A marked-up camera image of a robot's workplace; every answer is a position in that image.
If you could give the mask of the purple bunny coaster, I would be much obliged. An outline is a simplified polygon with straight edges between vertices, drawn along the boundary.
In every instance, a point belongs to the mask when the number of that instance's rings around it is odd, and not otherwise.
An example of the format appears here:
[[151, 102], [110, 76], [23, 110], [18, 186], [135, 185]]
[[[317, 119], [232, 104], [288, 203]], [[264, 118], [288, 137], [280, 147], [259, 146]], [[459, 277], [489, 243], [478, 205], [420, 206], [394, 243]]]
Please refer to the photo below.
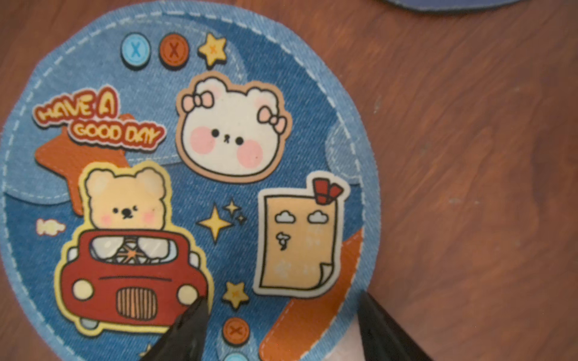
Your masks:
[[385, 0], [386, 3], [417, 12], [485, 11], [516, 4], [520, 0]]

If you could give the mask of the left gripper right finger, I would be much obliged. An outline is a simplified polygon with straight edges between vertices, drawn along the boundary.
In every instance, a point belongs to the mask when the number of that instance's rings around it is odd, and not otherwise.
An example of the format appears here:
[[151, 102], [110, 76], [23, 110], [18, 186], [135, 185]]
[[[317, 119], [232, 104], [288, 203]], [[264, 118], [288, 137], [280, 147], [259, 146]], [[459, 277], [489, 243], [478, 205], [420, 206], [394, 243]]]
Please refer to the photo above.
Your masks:
[[365, 360], [432, 361], [367, 292], [360, 295], [358, 321]]

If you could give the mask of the blue car animals coaster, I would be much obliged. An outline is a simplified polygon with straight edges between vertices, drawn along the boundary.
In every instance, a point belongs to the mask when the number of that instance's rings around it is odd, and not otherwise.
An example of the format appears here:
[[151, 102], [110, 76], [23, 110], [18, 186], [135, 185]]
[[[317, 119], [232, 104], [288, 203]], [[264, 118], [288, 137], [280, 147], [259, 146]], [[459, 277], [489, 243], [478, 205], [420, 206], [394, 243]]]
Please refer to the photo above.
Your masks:
[[[213, 33], [227, 39], [225, 72], [237, 81], [264, 80], [288, 97], [297, 127], [271, 179], [248, 186], [220, 184], [194, 174], [180, 161], [175, 142], [177, 88], [202, 66], [191, 60], [170, 71], [153, 57], [133, 71], [120, 58], [129, 32], [158, 43], [169, 32], [193, 45]], [[346, 298], [328, 326], [299, 353], [301, 360], [360, 360], [357, 302], [375, 269], [381, 232], [379, 176], [361, 117], [337, 77], [300, 37], [259, 14], [208, 2], [149, 2], [111, 11], [49, 53], [34, 70], [4, 126], [1, 140], [1, 253], [12, 289], [40, 337], [62, 360], [135, 360], [156, 340], [106, 330], [81, 335], [57, 309], [54, 275], [62, 247], [81, 223], [64, 179], [41, 167], [35, 150], [57, 137], [33, 123], [33, 106], [50, 95], [110, 84], [124, 111], [167, 129], [153, 153], [129, 151], [136, 165], [152, 160], [172, 181], [173, 220], [189, 230], [209, 258], [218, 295], [227, 281], [253, 282], [257, 256], [257, 193], [283, 184], [302, 186], [311, 171], [340, 176], [352, 188], [346, 201], [346, 241], [361, 236], [349, 253], [354, 269]]]

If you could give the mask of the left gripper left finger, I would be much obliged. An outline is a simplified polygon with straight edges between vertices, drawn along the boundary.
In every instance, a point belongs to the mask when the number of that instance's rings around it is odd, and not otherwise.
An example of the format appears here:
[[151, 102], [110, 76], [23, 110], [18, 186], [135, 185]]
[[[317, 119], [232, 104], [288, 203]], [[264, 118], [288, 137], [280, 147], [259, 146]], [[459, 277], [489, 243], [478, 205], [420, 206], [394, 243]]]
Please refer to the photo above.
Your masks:
[[143, 361], [201, 361], [209, 325], [209, 304], [197, 299], [141, 358]]

